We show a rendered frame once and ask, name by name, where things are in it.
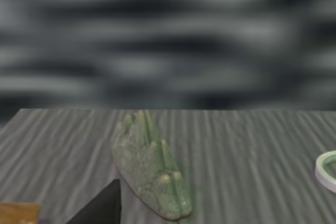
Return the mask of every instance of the tabletop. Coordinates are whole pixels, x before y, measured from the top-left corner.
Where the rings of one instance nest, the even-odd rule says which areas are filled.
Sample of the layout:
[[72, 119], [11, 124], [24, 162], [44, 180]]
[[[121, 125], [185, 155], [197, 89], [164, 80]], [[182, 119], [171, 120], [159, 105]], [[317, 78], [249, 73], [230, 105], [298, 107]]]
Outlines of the tabletop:
[[[109, 141], [126, 110], [22, 109], [0, 132], [0, 199], [37, 202], [64, 224], [119, 174]], [[151, 111], [193, 188], [180, 223], [334, 224], [315, 179], [336, 150], [336, 112]], [[122, 182], [122, 224], [166, 223]]]

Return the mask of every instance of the black object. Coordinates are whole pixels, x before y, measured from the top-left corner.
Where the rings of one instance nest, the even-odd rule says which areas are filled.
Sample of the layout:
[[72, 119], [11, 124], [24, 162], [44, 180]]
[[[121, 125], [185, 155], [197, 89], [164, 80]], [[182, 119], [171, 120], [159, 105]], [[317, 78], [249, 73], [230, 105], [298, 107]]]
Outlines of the black object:
[[120, 224], [120, 180], [113, 180], [66, 224]]

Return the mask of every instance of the blurred background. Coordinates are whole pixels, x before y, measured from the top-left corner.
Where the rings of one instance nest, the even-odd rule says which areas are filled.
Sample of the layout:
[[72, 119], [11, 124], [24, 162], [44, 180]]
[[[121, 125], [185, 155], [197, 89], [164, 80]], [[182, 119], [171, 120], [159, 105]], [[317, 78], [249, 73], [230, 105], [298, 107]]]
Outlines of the blurred background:
[[336, 0], [0, 0], [20, 108], [336, 108]]

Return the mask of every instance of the gray wooden table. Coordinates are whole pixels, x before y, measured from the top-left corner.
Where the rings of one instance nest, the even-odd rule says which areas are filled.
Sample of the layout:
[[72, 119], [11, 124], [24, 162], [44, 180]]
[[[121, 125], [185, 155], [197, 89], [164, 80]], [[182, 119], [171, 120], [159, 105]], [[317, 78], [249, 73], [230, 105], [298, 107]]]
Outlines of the gray wooden table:
[[[119, 174], [109, 138], [126, 111], [20, 110], [0, 133], [0, 201], [39, 202], [63, 224]], [[315, 159], [336, 150], [336, 112], [152, 111], [194, 211], [181, 223], [334, 224]], [[123, 224], [165, 221], [122, 183]]]

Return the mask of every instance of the white ring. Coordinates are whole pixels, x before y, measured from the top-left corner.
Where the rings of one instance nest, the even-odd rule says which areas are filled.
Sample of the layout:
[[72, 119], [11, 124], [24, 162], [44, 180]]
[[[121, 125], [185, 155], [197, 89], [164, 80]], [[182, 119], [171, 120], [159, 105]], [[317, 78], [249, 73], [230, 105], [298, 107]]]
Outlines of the white ring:
[[324, 166], [333, 160], [328, 161], [328, 158], [334, 157], [336, 160], [336, 151], [326, 152], [319, 156], [315, 163], [315, 177], [328, 190], [336, 193], [336, 179], [333, 178], [324, 169]]

